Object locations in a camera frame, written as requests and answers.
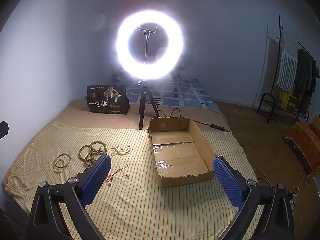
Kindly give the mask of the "red cord jade pendant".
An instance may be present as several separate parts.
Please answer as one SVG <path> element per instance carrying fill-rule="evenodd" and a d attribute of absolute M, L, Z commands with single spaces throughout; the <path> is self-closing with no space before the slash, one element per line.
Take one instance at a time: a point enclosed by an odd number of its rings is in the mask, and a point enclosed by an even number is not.
<path fill-rule="evenodd" d="M 112 182 L 113 181 L 113 178 L 116 174 L 118 174 L 119 172 L 121 172 L 122 170 L 124 170 L 125 168 L 127 168 L 128 165 L 122 167 L 122 168 L 119 168 L 117 169 L 115 172 L 113 172 L 112 174 L 108 174 L 107 177 L 105 178 L 104 182 Z"/>

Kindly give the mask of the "striped hanging towel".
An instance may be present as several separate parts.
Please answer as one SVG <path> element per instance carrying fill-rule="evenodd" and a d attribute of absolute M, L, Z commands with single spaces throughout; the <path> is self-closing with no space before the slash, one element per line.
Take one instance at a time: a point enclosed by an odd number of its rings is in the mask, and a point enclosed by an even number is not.
<path fill-rule="evenodd" d="M 280 33 L 278 79 L 276 81 L 278 88 L 288 93 L 292 93 L 295 84 L 297 63 L 298 41 L 282 28 Z"/>

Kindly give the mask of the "black clothes rack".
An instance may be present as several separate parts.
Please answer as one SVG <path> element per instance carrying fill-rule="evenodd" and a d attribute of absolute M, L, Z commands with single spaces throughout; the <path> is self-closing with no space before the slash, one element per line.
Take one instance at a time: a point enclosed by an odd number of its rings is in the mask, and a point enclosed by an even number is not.
<path fill-rule="evenodd" d="M 257 113 L 265 122 L 307 122 L 309 106 L 319 80 L 317 60 L 278 19 L 277 40 L 267 38 L 268 62 L 258 89 Z"/>

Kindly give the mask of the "open cardboard box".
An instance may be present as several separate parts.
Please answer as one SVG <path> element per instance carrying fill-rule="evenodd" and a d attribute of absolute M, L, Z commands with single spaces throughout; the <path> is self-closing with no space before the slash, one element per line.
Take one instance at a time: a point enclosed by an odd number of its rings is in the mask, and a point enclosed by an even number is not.
<path fill-rule="evenodd" d="M 190 118 L 153 118 L 148 124 L 148 136 L 160 188 L 199 183 L 215 177 L 215 152 Z"/>

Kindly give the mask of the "yellow box on rack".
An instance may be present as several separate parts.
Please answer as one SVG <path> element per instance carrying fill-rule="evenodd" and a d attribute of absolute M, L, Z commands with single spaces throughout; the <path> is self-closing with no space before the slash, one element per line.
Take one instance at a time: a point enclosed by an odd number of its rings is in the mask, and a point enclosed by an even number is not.
<path fill-rule="evenodd" d="M 293 113 L 296 110 L 298 99 L 287 92 L 282 92 L 281 108 Z"/>

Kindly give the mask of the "black printed gift bag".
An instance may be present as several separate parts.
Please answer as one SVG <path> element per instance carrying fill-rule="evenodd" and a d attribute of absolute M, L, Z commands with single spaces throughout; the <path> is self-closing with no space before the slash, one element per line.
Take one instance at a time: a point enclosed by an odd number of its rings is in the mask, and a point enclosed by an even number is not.
<path fill-rule="evenodd" d="M 125 86 L 87 86 L 89 111 L 103 114 L 127 114 L 130 109 Z"/>

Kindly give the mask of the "dark hanging clothes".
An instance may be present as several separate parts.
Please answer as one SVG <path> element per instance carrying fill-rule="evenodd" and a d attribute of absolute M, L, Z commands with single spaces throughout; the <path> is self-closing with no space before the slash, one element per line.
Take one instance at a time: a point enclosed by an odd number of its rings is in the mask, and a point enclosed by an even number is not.
<path fill-rule="evenodd" d="M 307 51 L 300 49 L 298 51 L 293 96 L 299 100 L 297 108 L 301 114 L 306 114 L 308 110 L 318 78 L 319 69 L 317 68 L 316 61 Z"/>

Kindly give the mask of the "orange cloth covered stool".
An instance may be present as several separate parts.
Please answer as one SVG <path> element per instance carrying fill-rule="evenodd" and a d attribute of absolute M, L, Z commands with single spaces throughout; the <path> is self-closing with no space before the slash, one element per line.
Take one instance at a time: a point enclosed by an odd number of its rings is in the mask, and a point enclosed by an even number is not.
<path fill-rule="evenodd" d="M 295 122 L 284 140 L 293 143 L 302 154 L 302 158 L 308 167 L 308 180 L 319 172 L 319 116 L 315 116 L 313 122 Z"/>

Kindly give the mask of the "blue checkered bed sheet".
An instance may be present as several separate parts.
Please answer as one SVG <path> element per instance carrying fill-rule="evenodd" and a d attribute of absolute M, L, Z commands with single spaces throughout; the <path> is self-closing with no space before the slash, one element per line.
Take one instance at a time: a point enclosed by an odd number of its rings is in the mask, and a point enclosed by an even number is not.
<path fill-rule="evenodd" d="M 148 82 L 157 105 L 194 107 L 219 111 L 218 105 L 198 79 L 180 77 L 162 78 Z"/>

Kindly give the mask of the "black tripod stand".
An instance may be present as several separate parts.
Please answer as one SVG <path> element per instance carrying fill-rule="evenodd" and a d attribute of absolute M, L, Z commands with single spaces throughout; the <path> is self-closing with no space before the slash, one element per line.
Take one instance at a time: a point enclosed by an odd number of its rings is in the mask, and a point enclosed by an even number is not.
<path fill-rule="evenodd" d="M 151 105 L 153 107 L 153 110 L 155 112 L 155 115 L 159 117 L 159 112 L 157 109 L 157 105 L 155 103 L 155 100 L 151 94 L 151 91 L 149 89 L 148 82 L 146 80 L 140 80 L 139 83 L 139 88 L 140 88 L 140 103 L 139 103 L 139 129 L 143 128 L 143 123 L 144 123 L 144 114 L 145 114 L 145 107 L 146 107 L 146 101 L 147 97 L 149 97 L 149 101 L 151 102 Z"/>

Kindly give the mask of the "dark thin bangle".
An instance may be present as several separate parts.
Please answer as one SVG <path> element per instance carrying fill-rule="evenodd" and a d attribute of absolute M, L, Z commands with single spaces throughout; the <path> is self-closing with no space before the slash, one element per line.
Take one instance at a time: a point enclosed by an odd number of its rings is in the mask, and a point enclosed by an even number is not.
<path fill-rule="evenodd" d="M 71 162 L 71 157 L 68 154 L 60 154 L 56 157 L 54 161 L 54 166 L 56 168 L 65 168 Z"/>

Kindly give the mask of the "striped yellow towel mat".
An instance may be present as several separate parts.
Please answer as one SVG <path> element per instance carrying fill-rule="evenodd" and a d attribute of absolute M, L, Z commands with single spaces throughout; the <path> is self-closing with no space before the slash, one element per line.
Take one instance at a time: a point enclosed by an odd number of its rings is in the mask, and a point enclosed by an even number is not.
<path fill-rule="evenodd" d="M 146 131 L 77 128 L 55 122 L 45 128 L 15 161 L 5 189 L 30 212 L 39 182 L 60 184 L 82 172 L 80 148 L 102 141 L 108 148 L 130 146 L 112 157 L 112 184 L 103 184 L 86 210 L 106 239 L 218 239 L 237 212 L 216 179 L 160 188 Z M 71 157 L 56 168 L 60 154 Z"/>

